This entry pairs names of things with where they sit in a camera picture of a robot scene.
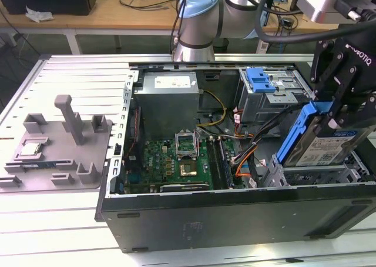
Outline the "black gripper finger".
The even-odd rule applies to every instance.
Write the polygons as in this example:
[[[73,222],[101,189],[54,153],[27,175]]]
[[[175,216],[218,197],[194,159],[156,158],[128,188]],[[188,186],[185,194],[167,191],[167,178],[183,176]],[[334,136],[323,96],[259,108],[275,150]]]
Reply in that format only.
[[[333,129],[347,126],[349,113],[357,107],[353,92],[356,78],[357,60],[348,42],[317,44],[311,68],[314,102],[328,106],[328,124]]]
[[[367,100],[349,116],[349,126],[369,128],[375,126],[375,95]]]

